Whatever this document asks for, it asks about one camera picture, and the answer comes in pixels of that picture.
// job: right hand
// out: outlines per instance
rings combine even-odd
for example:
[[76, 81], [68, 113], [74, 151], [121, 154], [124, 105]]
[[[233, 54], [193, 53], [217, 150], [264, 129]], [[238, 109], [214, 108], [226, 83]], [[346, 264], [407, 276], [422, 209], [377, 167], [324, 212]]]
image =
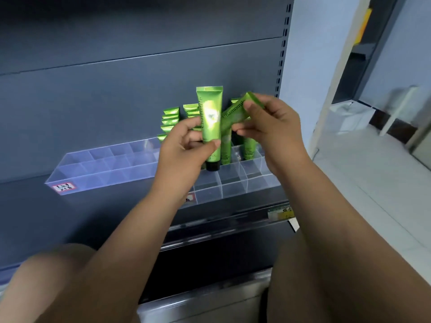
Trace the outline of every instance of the right hand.
[[295, 170], [310, 160], [302, 141], [299, 115], [278, 98], [255, 95], [265, 109], [250, 100], [245, 101], [244, 108], [251, 119], [233, 124], [232, 130], [262, 145], [268, 168], [280, 179], [288, 168]]

